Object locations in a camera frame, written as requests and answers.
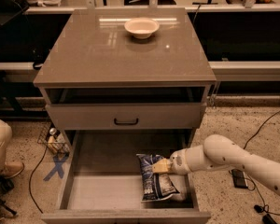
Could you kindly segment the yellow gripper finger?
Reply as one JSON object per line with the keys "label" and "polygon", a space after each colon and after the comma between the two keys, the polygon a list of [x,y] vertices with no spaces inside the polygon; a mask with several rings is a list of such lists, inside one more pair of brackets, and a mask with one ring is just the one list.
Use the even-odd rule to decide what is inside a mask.
{"label": "yellow gripper finger", "polygon": [[152,165],[155,174],[165,174],[172,172],[172,163],[168,159],[161,159]]}

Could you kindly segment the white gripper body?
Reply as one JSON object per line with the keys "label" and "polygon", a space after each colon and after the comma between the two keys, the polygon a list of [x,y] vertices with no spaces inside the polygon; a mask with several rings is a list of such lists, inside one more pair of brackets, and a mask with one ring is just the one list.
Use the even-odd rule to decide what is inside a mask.
{"label": "white gripper body", "polygon": [[170,162],[171,162],[171,170],[173,173],[178,175],[186,175],[190,172],[190,168],[186,160],[185,149],[175,151],[170,156]]}

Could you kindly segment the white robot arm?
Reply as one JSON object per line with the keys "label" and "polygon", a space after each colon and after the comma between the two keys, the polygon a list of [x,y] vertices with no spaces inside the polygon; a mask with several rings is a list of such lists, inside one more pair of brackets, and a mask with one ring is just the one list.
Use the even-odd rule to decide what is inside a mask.
{"label": "white robot arm", "polygon": [[251,175],[280,196],[280,163],[251,154],[229,138],[212,134],[201,145],[175,151],[169,159],[152,165],[155,174],[186,175],[197,171],[215,171],[233,167]]}

